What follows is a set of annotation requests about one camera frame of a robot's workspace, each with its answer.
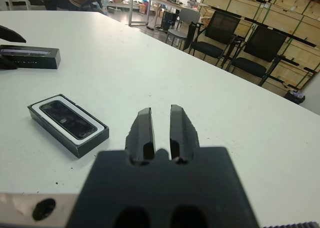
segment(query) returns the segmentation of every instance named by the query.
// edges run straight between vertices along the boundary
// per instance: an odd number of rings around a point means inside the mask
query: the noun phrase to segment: stacked wooden crate
[[[280,95],[290,88],[300,90],[320,70],[320,0],[202,0],[202,3],[210,6],[201,8],[204,17],[212,17],[215,9],[241,16],[235,33],[247,39],[257,26],[255,22],[292,35],[278,53],[285,55],[290,62],[281,61],[278,64],[271,74],[272,78],[264,84],[265,88]],[[206,37],[200,40],[224,47]],[[240,57],[249,58],[266,68],[271,65],[244,52],[240,53]],[[211,58],[206,58],[206,61],[216,63]],[[259,81],[248,73],[236,72],[250,81]]]

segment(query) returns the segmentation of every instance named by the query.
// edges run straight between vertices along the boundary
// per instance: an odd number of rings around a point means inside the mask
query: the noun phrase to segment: gray floor
[[[14,8],[15,11],[27,10],[26,6],[14,6],[13,8]],[[46,10],[46,9],[44,8],[44,6],[32,6],[32,10]],[[108,12],[107,15],[110,18],[115,19],[118,22],[123,23],[125,25],[127,25],[128,22],[129,22],[129,12],[126,11],[125,9],[122,9],[122,8],[119,8],[117,11],[114,12],[114,14]],[[132,20],[134,20],[134,21],[145,21],[145,20],[147,20],[147,16],[144,15],[144,14],[141,14],[139,12],[133,12]],[[149,20],[150,20],[149,26],[154,27],[155,26],[155,21],[156,21],[156,18],[154,16],[154,14],[150,14]],[[156,24],[158,26],[160,26],[161,18],[159,18],[159,17],[157,18]],[[147,35],[149,35],[149,36],[151,36],[151,37],[153,37],[155,39],[158,39],[158,40],[160,40],[162,42],[166,41],[167,35],[164,32],[161,32],[159,30],[152,31],[152,30],[147,29],[146,26],[142,26],[142,25],[135,25],[135,26],[132,26],[132,28],[139,29],[140,32],[142,32],[144,34],[147,34]]]

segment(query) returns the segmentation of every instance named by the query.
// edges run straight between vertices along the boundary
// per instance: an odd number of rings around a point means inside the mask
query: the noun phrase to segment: phone screen
[[[96,127],[58,100],[43,104],[39,108],[76,139],[82,140],[97,130]]]

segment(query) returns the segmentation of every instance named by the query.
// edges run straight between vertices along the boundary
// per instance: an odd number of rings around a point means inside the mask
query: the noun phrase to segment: office desk
[[[320,116],[99,13],[0,12],[0,20],[26,45],[61,55],[58,70],[0,71],[0,192],[79,193],[95,155],[124,149],[145,107],[156,148],[168,150],[178,104],[201,146],[227,147],[261,227],[320,221]],[[81,159],[27,109],[59,93],[110,127]]]
[[[191,9],[187,6],[184,5],[178,5],[178,4],[173,4],[171,2],[165,1],[165,0],[149,0],[147,11],[146,11],[146,17],[147,21],[132,21],[132,12],[133,12],[133,5],[134,5],[134,0],[130,0],[130,11],[129,11],[129,26],[132,24],[139,24],[139,25],[148,25],[149,24],[149,12],[150,12],[150,7],[151,7],[151,1],[154,1],[158,3],[156,14],[155,14],[155,24],[157,24],[157,19],[158,19],[158,9],[159,9],[159,4],[163,4],[169,7],[172,7],[174,9]]]

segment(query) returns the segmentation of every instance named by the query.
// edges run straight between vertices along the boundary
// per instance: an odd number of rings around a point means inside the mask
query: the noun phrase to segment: smartphone box
[[[0,55],[16,64],[18,68],[58,69],[59,49],[0,45]]]
[[[77,111],[74,111],[74,113],[76,113],[76,116],[85,120],[86,122],[88,122],[88,124],[92,125],[93,127],[98,126],[98,132],[90,134],[83,141],[78,141],[76,140],[76,138],[71,137],[73,136],[71,132],[63,128],[63,126],[59,123],[55,122],[53,118],[51,118],[51,120],[48,120],[50,119],[50,117],[47,114],[37,110],[37,106],[40,103],[43,103],[44,101],[50,102],[50,100],[52,99],[65,99],[66,102],[70,102],[72,105],[76,107],[75,109],[77,109]],[[105,124],[103,124],[101,121],[90,115],[90,113],[88,113],[80,106],[76,105],[74,102],[72,102],[62,94],[55,95],[50,98],[31,104],[28,106],[28,109],[30,111],[32,119],[34,119],[38,124],[40,124],[46,131],[48,131],[54,138],[56,138],[61,144],[63,144],[71,153],[73,153],[78,158],[81,158],[82,156],[84,156],[89,151],[91,151],[92,149],[94,149],[99,144],[101,144],[109,138],[109,128]]]

